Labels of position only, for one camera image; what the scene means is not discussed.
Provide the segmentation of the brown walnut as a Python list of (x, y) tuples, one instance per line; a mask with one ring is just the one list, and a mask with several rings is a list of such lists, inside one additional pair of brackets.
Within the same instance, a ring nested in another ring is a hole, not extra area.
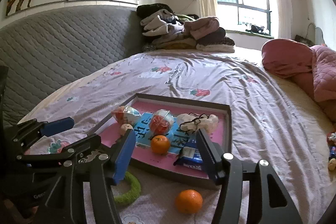
[(128, 130), (133, 130), (133, 126), (128, 123), (122, 124), (119, 128), (119, 134), (124, 136)]

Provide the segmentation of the blue white egg toy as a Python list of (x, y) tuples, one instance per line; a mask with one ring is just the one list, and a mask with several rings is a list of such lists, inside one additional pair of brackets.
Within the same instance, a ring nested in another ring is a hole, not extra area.
[(119, 106), (112, 111), (112, 116), (119, 124), (134, 126), (141, 118), (138, 110), (131, 106)]

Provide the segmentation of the orange tangerine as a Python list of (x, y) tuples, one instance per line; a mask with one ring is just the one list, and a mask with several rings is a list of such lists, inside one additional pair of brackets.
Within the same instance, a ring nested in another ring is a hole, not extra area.
[(170, 149), (170, 141), (163, 135), (156, 135), (151, 140), (150, 147), (153, 153), (164, 155), (167, 154)]
[(201, 210), (203, 197), (196, 190), (181, 191), (175, 198), (175, 207), (182, 214), (195, 214)]

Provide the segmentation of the cream cloth drawstring pouch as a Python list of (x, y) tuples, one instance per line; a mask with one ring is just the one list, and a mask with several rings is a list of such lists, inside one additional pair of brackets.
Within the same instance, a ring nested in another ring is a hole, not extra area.
[(188, 134), (204, 129), (208, 135), (211, 135), (217, 129), (218, 123), (219, 118), (214, 114), (189, 113), (177, 116), (179, 130)]

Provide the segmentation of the floral lilac bed sheet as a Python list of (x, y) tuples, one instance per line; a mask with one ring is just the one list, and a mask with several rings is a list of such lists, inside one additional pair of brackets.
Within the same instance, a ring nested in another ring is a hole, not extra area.
[(232, 152), (268, 160), (293, 199), (302, 221), (316, 223), (335, 195), (327, 170), (327, 116), (296, 84), (261, 66), (256, 52), (237, 54), (157, 51), (136, 54), (68, 84), (38, 104), (26, 119), (75, 120), (72, 130), (42, 138), (32, 154), (73, 143), (136, 93), (228, 105)]

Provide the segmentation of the grey quilted headboard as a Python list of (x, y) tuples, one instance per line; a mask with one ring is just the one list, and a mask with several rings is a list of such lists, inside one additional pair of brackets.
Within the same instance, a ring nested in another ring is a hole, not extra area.
[(50, 94), (142, 50), (135, 9), (74, 6), (1, 28), (1, 124), (17, 124)]

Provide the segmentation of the small toys by blanket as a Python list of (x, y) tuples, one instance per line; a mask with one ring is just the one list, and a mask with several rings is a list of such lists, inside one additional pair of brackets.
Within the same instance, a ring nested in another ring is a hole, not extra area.
[(326, 140), (329, 146), (329, 162), (328, 162), (328, 170), (330, 172), (335, 170), (336, 166), (336, 142), (335, 142), (335, 132), (330, 132), (327, 134)]

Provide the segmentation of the blue tissue packet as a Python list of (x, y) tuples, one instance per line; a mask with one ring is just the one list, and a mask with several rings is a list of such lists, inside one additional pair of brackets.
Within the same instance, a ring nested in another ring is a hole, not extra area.
[(197, 142), (195, 139), (189, 140), (183, 146), (183, 148), (179, 151), (178, 157), (173, 165), (185, 166), (187, 168), (200, 171), (203, 170), (202, 157), (197, 148)]

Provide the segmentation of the dark tray with pink liner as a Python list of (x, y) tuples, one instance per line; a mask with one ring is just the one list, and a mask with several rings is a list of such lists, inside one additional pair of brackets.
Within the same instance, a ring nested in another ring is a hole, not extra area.
[(213, 142), (218, 143), (225, 152), (231, 151), (232, 120), (231, 109), (228, 105), (206, 101), (188, 100), (137, 93), (122, 102), (123, 106), (131, 106), (138, 110), (141, 119), (136, 123), (136, 145), (131, 156), (130, 165), (165, 179), (189, 184), (205, 189), (217, 189), (202, 170), (192, 169), (186, 166), (174, 165), (179, 151), (192, 138), (193, 134), (187, 134), (179, 130), (175, 123), (167, 134), (170, 141), (170, 149), (166, 155), (157, 155), (151, 151), (150, 120), (153, 114), (160, 110), (169, 110), (174, 117), (179, 114), (214, 114), (219, 118), (217, 129), (210, 135)]

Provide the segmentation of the red wrapped egg toy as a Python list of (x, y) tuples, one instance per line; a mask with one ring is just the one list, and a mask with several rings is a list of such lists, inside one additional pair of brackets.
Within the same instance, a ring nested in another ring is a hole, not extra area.
[(149, 124), (150, 131), (154, 136), (167, 135), (174, 124), (174, 117), (171, 111), (160, 109), (156, 111)]

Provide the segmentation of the pink quilted blanket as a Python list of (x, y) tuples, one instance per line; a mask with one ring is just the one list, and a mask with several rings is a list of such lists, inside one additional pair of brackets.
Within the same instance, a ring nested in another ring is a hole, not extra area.
[(335, 124), (335, 51), (289, 39), (272, 39), (261, 49), (266, 71), (297, 84)]

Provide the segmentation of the pile of folded clothes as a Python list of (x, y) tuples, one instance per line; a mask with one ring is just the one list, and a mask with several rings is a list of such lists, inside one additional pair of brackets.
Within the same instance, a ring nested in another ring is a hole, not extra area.
[(145, 45), (143, 51), (200, 50), (234, 53), (235, 42), (226, 35), (216, 16), (176, 14), (163, 3), (136, 9)]

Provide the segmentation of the items on window sill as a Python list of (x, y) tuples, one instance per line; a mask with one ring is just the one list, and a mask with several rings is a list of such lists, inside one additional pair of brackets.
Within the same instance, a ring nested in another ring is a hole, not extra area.
[(246, 32), (250, 32), (253, 34), (259, 34), (259, 35), (265, 35), (265, 36), (269, 36), (269, 31), (265, 30), (264, 26), (256, 26), (256, 25), (251, 25), (250, 29), (246, 29)]

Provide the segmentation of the right sheer curtain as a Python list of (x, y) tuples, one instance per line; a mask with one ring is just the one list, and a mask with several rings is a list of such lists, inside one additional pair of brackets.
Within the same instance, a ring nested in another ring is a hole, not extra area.
[(278, 38), (291, 39), (293, 6), (291, 0), (277, 0)]

